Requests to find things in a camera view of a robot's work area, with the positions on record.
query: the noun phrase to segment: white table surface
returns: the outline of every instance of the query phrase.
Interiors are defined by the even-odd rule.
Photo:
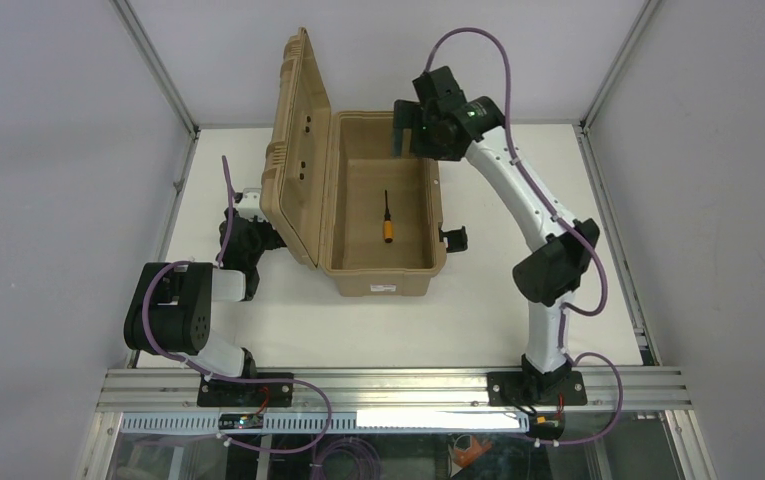
[[[570,125],[516,125],[515,141],[579,218],[599,213]],[[226,155],[236,191],[260,185],[271,129],[204,130],[188,176],[167,260],[212,261],[226,208],[220,164]],[[520,363],[527,303],[512,267],[529,255],[511,214],[466,162],[441,163],[444,228],[467,226],[469,249],[450,254],[424,297],[341,297],[322,271],[285,249],[266,252],[251,302],[213,304],[212,328],[252,351],[265,367],[484,367]],[[611,297],[595,318],[571,315],[571,354],[596,351],[616,364],[641,357],[609,246],[597,246]],[[600,286],[591,265],[577,305],[593,307]],[[139,366],[166,366],[148,354]]]

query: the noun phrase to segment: screwdriver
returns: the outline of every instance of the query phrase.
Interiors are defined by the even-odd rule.
[[[385,243],[394,241],[394,224],[391,223],[391,211],[388,210],[388,190],[385,190],[385,222],[382,224],[382,233],[385,235]]]

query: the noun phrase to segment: tan plastic case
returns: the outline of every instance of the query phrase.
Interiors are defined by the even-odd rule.
[[[322,267],[341,295],[425,295],[447,259],[438,163],[393,158],[392,112],[332,114],[304,28],[285,46],[280,77],[261,210],[294,258]]]

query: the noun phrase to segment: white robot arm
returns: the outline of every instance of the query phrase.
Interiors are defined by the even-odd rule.
[[[512,269],[512,277],[529,301],[529,345],[522,367],[525,383],[532,386],[527,398],[537,400],[570,374],[572,366],[561,347],[565,339],[559,338],[562,309],[572,303],[591,260],[582,242],[593,249],[599,228],[591,219],[577,220],[529,162],[509,151],[513,142],[505,117],[490,98],[468,101],[448,67],[425,71],[412,83],[418,101],[394,103],[394,155],[402,153],[403,131],[411,130],[408,148],[413,156],[467,159],[497,191],[532,251]]]
[[[506,208],[512,213],[531,251],[535,252],[546,245],[549,238],[558,238],[565,233],[564,229],[550,218],[550,214],[545,211],[541,201],[514,166],[512,156],[506,148],[503,127],[495,127],[483,134],[481,141],[472,142],[464,157],[496,190]],[[554,203],[562,218],[573,223],[576,217],[553,196],[535,174],[529,161],[525,158],[521,158],[521,161],[541,191]],[[552,372],[566,362],[564,352],[559,347],[559,320],[561,305],[573,302],[573,297],[572,291],[567,292],[549,307],[529,301],[529,344],[526,347],[526,358],[539,372]],[[567,344],[566,339],[563,339],[562,343]]]

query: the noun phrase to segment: gray wall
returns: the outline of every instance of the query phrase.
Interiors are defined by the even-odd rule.
[[[663,2],[593,146],[720,478],[765,477],[765,1]]]
[[[0,478],[70,478],[185,132],[110,3],[0,1]]]

